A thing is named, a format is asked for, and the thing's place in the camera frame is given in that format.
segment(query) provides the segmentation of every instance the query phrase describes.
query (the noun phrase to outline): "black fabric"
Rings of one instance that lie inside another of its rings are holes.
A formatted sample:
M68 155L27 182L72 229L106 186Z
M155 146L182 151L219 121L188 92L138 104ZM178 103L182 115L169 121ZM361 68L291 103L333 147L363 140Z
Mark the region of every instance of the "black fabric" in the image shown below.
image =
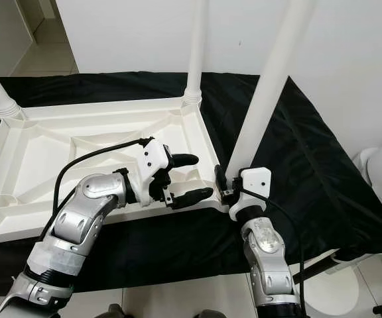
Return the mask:
M225 168L257 76L202 76L202 116ZM1 78L20 106L38 107L180 96L186 74L146 72ZM344 254L382 252L382 205L313 105L289 79L252 166L272 170L271 199L296 220L306 258L332 248ZM291 225L267 215L298 261ZM25 265L35 239L0 243L0 295ZM76 291L172 282L248 271L236 223L203 209L106 225L79 275Z
M300 305L297 303L279 303L258 306L257 316L266 318L302 318Z

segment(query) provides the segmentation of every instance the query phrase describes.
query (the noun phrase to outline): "white tape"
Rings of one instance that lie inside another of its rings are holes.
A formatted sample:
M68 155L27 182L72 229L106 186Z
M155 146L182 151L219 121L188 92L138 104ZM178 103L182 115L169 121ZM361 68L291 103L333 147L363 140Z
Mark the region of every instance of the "white tape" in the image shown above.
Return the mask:
M77 276L85 258L85 256L68 250L62 250L52 245L47 246L44 242L38 242L33 246L32 252L27 259L27 264L38 275L51 269L67 275Z

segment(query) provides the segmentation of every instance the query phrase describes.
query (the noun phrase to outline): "black cloth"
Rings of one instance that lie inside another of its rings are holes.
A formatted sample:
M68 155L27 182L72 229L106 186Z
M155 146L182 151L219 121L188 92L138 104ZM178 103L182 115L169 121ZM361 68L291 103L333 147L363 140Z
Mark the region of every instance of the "black cloth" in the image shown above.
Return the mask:
M201 113L226 168L257 76L206 73ZM181 96L186 74L131 72L1 78L22 107ZM296 220L306 258L340 248L382 252L382 205L313 105L288 79L252 166L273 173L271 199ZM267 211L298 262L287 219ZM0 295L22 269L35 238L0 243ZM106 225L78 276L76 291L121 288L248 271L237 224L202 209Z

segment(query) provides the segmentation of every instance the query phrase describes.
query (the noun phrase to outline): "black cable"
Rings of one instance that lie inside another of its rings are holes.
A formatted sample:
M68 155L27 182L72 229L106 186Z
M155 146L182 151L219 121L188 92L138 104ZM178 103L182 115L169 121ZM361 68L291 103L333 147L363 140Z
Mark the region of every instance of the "black cable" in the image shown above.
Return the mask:
M60 203L60 205L58 206L57 208L57 213L60 212L60 210L63 208L63 206L66 205L67 201L69 201L69 199L72 197L72 195L74 195L74 192L76 191L76 187L74 187L68 195L66 195L66 197L64 198L63 202Z
M140 138L140 139L135 139L135 140L132 140L129 142L124 142L123 144L116 144L114 146L102 148L102 149L90 152L89 154L85 154L82 157L79 157L79 158L69 162L67 165L65 165L65 167L63 169L61 169L60 173L58 174L57 179L56 179L56 184L54 186L54 199L52 201L51 218L48 220L47 224L45 225L44 229L42 230L38 241L41 241L44 238L44 236L45 236L46 232L48 231L48 229L50 228L52 222L55 220L58 212L67 203L67 201L70 199L70 197L74 194L75 188L67 195L67 197L63 200L63 202L60 205L58 205L58 194L60 192L61 180L62 180L64 174L67 172L67 170L69 170L72 166L74 166L75 164L78 164L81 161L84 161L84 160L89 159L91 157L97 156L98 154L103 154L104 152L109 152L109 151L113 151L113 150L117 150L117 149L126 148L129 146L133 146L134 144L140 144L141 146L145 146L149 143L149 141L151 139L153 139L153 137Z
M63 169L61 169L60 173L58 174L57 180L56 180L56 185L54 186L54 201L52 202L52 216L53 217L56 216L57 212L58 212L57 211L57 208L58 208L58 192L60 190L61 180L62 180L64 174L67 172L67 170L69 170L72 166L74 166L75 164L78 164L81 161L84 161L84 160L89 159L91 157L97 156L98 154L103 154L104 152L122 149L125 147L132 146L134 144L147 144L147 142L148 142L148 139L140 138L140 139L132 140L129 142L124 142L123 144L116 144L114 146L102 148L102 149L90 152L89 154L85 154L82 157L79 157L75 160L72 160L67 165L65 165L65 167Z
M299 291L299 294L300 295L299 296L300 296L300 307L302 309L302 316L306 318L306 305L304 302L304 249L303 249L303 245L302 245L302 239L300 236L300 232L297 230L296 223L290 217L290 215L288 215L287 211L285 211L278 203L275 203L271 199L268 199L267 197L264 197L260 194L254 193L254 192L246 190L246 189L241 189L241 192L246 193L248 195L251 195L253 197L256 197L257 199L264 201L266 204L270 204L270 205L276 207L290 222L291 227L292 227L294 233L296 234L297 243L298 243L298 247L300 250L300 263L299 263L299 265L300 265L299 266L299 268L300 268L300 273L299 273L300 291Z

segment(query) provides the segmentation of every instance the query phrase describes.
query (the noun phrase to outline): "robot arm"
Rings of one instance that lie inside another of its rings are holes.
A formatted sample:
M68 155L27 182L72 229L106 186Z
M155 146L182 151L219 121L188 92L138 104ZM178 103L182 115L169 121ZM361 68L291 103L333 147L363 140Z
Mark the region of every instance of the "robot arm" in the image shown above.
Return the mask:
M66 306L74 281L113 209L127 203L141 207L163 201L180 209L210 197L213 189L197 189L175 197L168 189L172 168L196 164L189 154L171 155L167 146L150 139L138 160L138 172L123 168L112 174L93 174L82 179L74 196L45 228L22 273L0 305L0 318L54 318ZM244 253L251 267L251 285L260 317L301 317L292 276L285 262L285 245L265 215L266 205L245 193L269 196L271 172L266 168L244 169L228 190L217 182L222 203L241 226Z
M241 228L258 316L302 317L304 313L285 262L284 240L266 216L265 202L243 192L244 189L268 198L271 171L243 169L234 179L233 189L227 189L222 172L217 170L216 174L222 201L231 205L229 216Z
M57 311L69 301L76 276L113 209L137 202L144 207L153 201L180 209L212 195L211 188L179 197L169 192L170 169L197 162L190 154L171 155L167 146L151 139L143 148L136 174L123 168L82 179L42 241L34 245L25 269L0 305L0 318L59 317Z

